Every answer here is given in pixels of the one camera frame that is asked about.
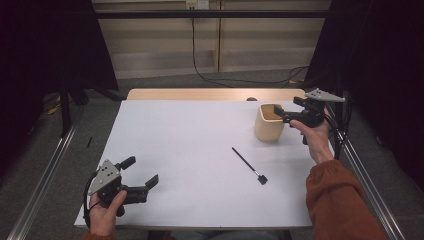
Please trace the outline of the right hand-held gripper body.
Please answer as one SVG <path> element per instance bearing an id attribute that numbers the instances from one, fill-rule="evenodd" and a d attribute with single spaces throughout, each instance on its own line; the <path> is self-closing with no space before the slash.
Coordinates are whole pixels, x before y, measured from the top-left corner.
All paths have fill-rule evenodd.
<path id="1" fill-rule="evenodd" d="M 291 120 L 298 120 L 304 125 L 314 128 L 321 125 L 325 120 L 325 104 L 327 102 L 343 103 L 346 101 L 344 98 L 339 99 L 336 95 L 329 92 L 316 88 L 305 94 L 305 98 L 310 100 L 310 105 L 302 107 L 303 110 L 300 112 L 290 112 L 284 110 L 284 116 L 282 120 L 284 123 L 290 123 Z"/>

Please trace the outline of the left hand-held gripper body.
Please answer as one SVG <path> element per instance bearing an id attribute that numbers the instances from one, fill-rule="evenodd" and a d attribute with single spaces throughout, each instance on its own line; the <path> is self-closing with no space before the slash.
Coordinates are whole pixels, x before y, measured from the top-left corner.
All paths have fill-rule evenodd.
<path id="1" fill-rule="evenodd" d="M 94 179 L 89 183 L 87 194 L 92 196 L 97 193 L 102 203 L 110 204 L 114 197 L 122 190 L 127 192 L 127 196 L 118 208 L 117 217 L 125 214 L 125 205 L 145 203 L 149 189 L 144 186 L 129 187 L 122 183 L 121 171 L 115 167 L 110 160 L 105 160 L 99 169 L 94 173 Z"/>

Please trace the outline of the beige square cup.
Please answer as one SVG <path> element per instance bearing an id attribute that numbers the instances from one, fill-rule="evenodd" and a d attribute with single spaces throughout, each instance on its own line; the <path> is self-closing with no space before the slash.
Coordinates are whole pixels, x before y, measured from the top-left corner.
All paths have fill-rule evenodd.
<path id="1" fill-rule="evenodd" d="M 278 141 L 284 129 L 282 118 L 274 113 L 280 104 L 261 104 L 254 125 L 255 136 L 260 141 Z"/>

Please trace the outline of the black brush with black bristles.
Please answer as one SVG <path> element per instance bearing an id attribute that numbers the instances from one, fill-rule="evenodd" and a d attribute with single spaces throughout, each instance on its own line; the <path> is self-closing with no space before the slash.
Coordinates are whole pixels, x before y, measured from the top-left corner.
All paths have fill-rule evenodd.
<path id="1" fill-rule="evenodd" d="M 232 148 L 233 152 L 256 174 L 257 180 L 265 185 L 268 182 L 268 179 L 265 175 L 261 175 L 235 148 Z"/>

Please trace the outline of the person's right hand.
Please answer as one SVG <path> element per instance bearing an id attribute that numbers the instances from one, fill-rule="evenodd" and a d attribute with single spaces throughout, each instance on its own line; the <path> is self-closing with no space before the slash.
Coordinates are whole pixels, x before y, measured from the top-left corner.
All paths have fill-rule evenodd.
<path id="1" fill-rule="evenodd" d="M 329 147 L 330 125 L 327 121 L 314 128 L 310 128 L 298 120 L 291 120 L 290 125 L 306 137 L 310 156 L 316 164 L 334 159 L 334 155 Z"/>

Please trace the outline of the person's left hand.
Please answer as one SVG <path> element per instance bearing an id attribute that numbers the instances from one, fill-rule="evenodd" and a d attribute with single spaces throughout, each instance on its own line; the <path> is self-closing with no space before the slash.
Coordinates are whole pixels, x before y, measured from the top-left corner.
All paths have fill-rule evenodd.
<path id="1" fill-rule="evenodd" d="M 93 194 L 90 198 L 89 204 L 89 232 L 100 236 L 114 235 L 116 214 L 126 196 L 127 192 L 122 190 L 114 197 L 109 205 L 104 205 L 101 203 L 98 194 Z"/>

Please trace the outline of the black metal stand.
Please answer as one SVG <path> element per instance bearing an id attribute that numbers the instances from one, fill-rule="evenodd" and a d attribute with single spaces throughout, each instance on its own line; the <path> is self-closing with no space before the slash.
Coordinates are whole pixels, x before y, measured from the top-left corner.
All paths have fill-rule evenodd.
<path id="1" fill-rule="evenodd" d="M 342 99 L 342 100 L 344 99 L 344 96 L 343 96 L 343 80 L 342 80 L 342 76 L 340 75 L 340 73 L 338 73 L 337 77 L 336 77 L 335 93 L 336 93 L 336 95 L 339 99 Z"/>
<path id="2" fill-rule="evenodd" d="M 69 95 L 66 80 L 62 79 L 60 82 L 60 106 L 62 114 L 62 133 L 61 136 L 64 137 L 70 127 L 71 127 L 71 115 L 69 108 Z"/>

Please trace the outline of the white table sheet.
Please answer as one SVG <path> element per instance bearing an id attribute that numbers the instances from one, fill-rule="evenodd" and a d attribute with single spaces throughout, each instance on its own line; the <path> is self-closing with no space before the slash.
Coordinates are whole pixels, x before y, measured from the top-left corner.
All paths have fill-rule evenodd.
<path id="1" fill-rule="evenodd" d="M 254 133 L 259 105 L 248 101 L 135 101 L 121 104 L 102 157 L 134 156 L 122 181 L 159 183 L 132 204 L 120 227 L 274 229 L 308 227 L 305 180 L 314 161 L 298 130 L 262 142 Z M 235 148 L 268 182 L 233 152 Z"/>

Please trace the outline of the wooden table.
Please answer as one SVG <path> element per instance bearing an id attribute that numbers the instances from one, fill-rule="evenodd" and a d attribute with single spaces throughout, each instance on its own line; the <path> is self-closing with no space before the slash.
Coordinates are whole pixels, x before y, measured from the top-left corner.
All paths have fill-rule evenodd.
<path id="1" fill-rule="evenodd" d="M 302 89 L 265 88 L 164 88 L 132 89 L 128 100 L 188 100 L 188 101 L 245 101 L 255 98 L 258 101 L 292 101 L 294 97 L 304 97 Z"/>

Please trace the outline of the black curtain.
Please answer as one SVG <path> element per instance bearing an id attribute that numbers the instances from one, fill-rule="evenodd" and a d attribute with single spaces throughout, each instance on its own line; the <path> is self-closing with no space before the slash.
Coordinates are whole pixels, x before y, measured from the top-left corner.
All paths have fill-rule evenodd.
<path id="1" fill-rule="evenodd" d="M 424 191 L 424 0 L 331 0 L 306 82 L 343 88 Z"/>
<path id="2" fill-rule="evenodd" d="M 62 83 L 118 88 L 92 0 L 0 0 L 0 176 Z"/>

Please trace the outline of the black horizontal bar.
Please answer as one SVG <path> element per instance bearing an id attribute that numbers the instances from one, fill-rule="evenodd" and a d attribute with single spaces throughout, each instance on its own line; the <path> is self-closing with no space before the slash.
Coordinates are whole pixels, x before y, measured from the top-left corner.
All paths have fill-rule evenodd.
<path id="1" fill-rule="evenodd" d="M 165 19 L 165 18 L 326 18 L 324 10 L 155 10 L 112 11 L 100 10 L 99 19 Z"/>

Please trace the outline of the aluminium floor rail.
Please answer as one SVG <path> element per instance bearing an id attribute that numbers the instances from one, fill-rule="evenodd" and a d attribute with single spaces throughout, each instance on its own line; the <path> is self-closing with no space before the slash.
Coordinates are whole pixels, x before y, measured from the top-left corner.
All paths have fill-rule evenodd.
<path id="1" fill-rule="evenodd" d="M 16 223 L 14 224 L 7 240 L 25 240 L 28 232 L 37 216 L 39 209 L 44 201 L 46 193 L 51 185 L 52 179 L 57 172 L 57 169 L 73 139 L 76 128 L 80 119 L 85 111 L 85 107 L 79 107 L 76 112 L 74 121 L 70 124 L 65 134 L 60 137 L 58 144 L 43 172 L 40 180 L 38 181 L 35 189 L 27 204 L 19 215 Z"/>
<path id="2" fill-rule="evenodd" d="M 401 231 L 392 211 L 374 184 L 370 174 L 362 162 L 362 159 L 351 143 L 348 134 L 343 130 L 341 123 L 339 122 L 338 113 L 342 109 L 341 104 L 327 104 L 326 108 L 329 112 L 327 120 L 330 122 L 330 126 L 332 127 L 332 137 L 336 156 L 340 157 L 343 155 L 347 158 L 351 169 L 361 183 L 369 205 L 374 211 L 379 223 L 382 225 L 387 237 L 390 240 L 406 240 L 405 235 Z"/>

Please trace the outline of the white wall socket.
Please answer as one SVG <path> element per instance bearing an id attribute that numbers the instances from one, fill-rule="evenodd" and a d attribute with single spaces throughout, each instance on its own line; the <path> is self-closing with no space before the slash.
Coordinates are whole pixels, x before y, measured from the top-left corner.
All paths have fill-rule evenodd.
<path id="1" fill-rule="evenodd" d="M 209 0 L 185 0 L 186 8 L 189 10 L 208 10 Z"/>

